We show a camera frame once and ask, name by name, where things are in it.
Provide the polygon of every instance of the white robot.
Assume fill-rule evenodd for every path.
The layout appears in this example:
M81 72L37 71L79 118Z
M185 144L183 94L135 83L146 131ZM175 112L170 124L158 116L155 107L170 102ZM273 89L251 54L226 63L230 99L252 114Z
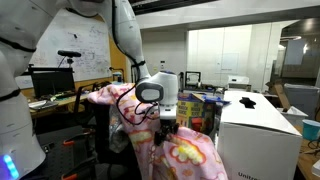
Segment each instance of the white robot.
M118 48L139 75L136 95L141 102L159 102L164 130L176 118L177 76L159 72L150 77L142 53L140 29L128 0L0 1L0 179L20 179L45 159L35 134L26 98L15 77L29 64L36 45L60 8L83 16L100 14Z

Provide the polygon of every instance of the pink blanket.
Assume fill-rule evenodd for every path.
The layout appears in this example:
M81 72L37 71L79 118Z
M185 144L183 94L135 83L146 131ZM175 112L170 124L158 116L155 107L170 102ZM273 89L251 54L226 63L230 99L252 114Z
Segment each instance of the pink blanket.
M133 84L109 85L90 93L88 99L97 104L115 105L119 96L132 86ZM127 119L138 123L143 117L134 113L139 103L133 89L121 99L119 107ZM142 104L137 112L148 107L151 105ZM149 115L156 120L146 119L138 126L121 119L135 149L143 179L227 179L220 156L211 139L204 134L179 127L178 133L171 135L168 141L160 146L154 145L154 133L160 127L158 115Z

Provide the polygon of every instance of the computer monitor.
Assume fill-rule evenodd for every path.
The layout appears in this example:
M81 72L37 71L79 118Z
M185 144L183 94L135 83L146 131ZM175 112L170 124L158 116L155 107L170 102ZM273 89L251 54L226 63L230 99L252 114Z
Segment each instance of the computer monitor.
M31 78L37 98L65 91L75 91L72 72L33 73Z

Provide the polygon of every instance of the desk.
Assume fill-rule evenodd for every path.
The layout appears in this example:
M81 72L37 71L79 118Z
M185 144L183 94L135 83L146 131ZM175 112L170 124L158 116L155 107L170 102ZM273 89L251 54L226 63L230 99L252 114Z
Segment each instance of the desk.
M81 95L80 101L83 101L83 100L87 99L87 97L88 97L88 94ZM58 106L53 107L53 108L42 109L40 111L36 111L36 110L30 109L30 114L31 114L32 119L33 118L39 118L39 117L48 116L48 115L53 114L54 112L56 112L56 110L57 110L56 108L67 106L67 105L69 105L71 103L74 103L75 101L76 101L76 96L72 96L72 97L69 97L67 99L57 101L57 102L59 102Z
M295 128L302 134L302 127L300 126L295 126ZM302 144L301 144L301 151L305 152L308 150L311 150L308 147L308 140L303 139ZM314 163L316 163L319 160L319 158L315 157L313 154L300 154L299 159L298 159L298 167L303 174L303 176L307 180L317 180L320 178L313 175L311 172L312 166Z

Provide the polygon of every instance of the blue light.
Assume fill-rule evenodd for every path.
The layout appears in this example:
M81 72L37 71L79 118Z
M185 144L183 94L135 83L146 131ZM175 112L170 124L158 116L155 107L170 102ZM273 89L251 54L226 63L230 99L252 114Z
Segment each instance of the blue light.
M18 179L18 177L19 177L19 172L18 172L16 166L14 165L11 157L10 157L9 155L5 155L5 156L3 156L3 161L6 163L7 168L8 168L9 171L10 171L11 177L12 177L13 179Z

